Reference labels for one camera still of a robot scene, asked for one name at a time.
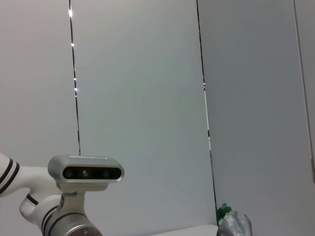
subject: vertical gap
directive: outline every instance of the vertical gap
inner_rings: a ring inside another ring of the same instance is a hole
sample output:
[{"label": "vertical gap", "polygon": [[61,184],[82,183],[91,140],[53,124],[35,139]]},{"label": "vertical gap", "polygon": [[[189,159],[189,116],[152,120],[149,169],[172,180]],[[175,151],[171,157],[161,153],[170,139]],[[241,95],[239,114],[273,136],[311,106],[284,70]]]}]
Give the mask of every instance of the vertical gap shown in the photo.
[{"label": "vertical gap", "polygon": [[80,131],[79,131],[79,115],[78,115],[78,94],[77,94],[77,81],[76,81],[76,74],[75,74],[71,0],[69,0],[69,17],[70,17],[70,31],[71,31],[71,47],[72,47],[72,62],[73,62],[73,80],[74,80],[75,108],[76,108],[77,125],[78,125],[78,145],[79,145],[79,155],[81,155]]},{"label": "vertical gap", "polygon": [[305,108],[306,108],[307,126],[308,126],[309,140],[310,140],[310,151],[311,151],[311,157],[312,157],[312,158],[311,158],[311,164],[313,164],[313,160],[314,160],[314,156],[313,156],[313,143],[312,143],[312,136],[311,136],[311,126],[310,126],[309,108],[308,108],[307,97],[306,97],[304,68],[303,68],[303,61],[302,61],[300,34],[299,34],[299,27],[298,27],[298,21],[297,21],[295,0],[293,0],[293,8],[294,8],[294,18],[295,18],[295,29],[296,29],[296,36],[297,36],[297,44],[298,44],[298,50],[299,50],[299,60],[300,60],[300,66],[301,66],[301,76],[302,76],[304,102],[305,102]]},{"label": "vertical gap", "polygon": [[214,198],[215,198],[217,225],[219,225],[219,223],[218,223],[218,218],[217,218],[217,209],[218,209],[218,208],[217,208],[215,178],[214,178],[214,174],[213,174],[213,162],[212,162],[211,142],[210,142],[210,131],[209,131],[209,119],[208,119],[208,108],[207,108],[205,73],[204,73],[204,67],[203,67],[203,56],[202,56],[202,44],[201,44],[201,32],[200,32],[200,18],[199,18],[199,5],[198,5],[198,0],[196,0],[196,4],[197,4],[197,17],[198,17],[198,28],[199,28],[199,42],[200,42],[200,55],[201,55],[201,66],[202,66],[202,80],[203,80],[203,90],[204,90],[204,93],[205,93],[205,106],[206,106],[207,125],[208,125],[208,138],[209,138],[209,149],[210,149],[210,161],[211,161],[211,171],[212,171],[213,193],[214,193]]}]

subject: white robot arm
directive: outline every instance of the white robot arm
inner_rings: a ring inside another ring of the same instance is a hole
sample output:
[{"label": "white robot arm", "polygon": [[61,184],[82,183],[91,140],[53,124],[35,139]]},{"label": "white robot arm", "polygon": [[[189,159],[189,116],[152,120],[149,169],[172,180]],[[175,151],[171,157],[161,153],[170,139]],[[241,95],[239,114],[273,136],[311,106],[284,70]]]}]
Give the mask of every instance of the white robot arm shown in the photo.
[{"label": "white robot arm", "polygon": [[109,157],[57,155],[47,169],[21,166],[0,154],[0,197],[29,188],[20,213],[43,236],[101,236],[85,214],[85,192],[105,190],[124,173]]}]

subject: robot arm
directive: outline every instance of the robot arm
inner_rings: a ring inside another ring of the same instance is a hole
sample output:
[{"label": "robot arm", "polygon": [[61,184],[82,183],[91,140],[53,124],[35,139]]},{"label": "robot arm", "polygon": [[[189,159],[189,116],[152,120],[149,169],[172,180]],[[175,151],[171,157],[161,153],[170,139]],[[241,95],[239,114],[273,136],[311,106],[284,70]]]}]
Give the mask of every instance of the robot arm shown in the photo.
[{"label": "robot arm", "polygon": [[57,155],[47,169],[0,154],[0,197],[29,188],[20,213],[44,236],[101,236],[85,214],[85,192],[103,191],[123,177],[122,166],[109,157]]}]

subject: green object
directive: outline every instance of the green object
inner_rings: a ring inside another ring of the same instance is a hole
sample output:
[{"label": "green object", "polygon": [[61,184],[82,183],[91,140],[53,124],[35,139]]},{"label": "green object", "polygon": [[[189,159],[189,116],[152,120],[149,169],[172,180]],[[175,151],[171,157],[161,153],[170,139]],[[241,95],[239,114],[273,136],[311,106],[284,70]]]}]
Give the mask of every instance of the green object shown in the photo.
[{"label": "green object", "polygon": [[225,217],[226,214],[230,213],[232,208],[226,203],[223,203],[217,210],[217,221],[220,222],[221,219]]}]

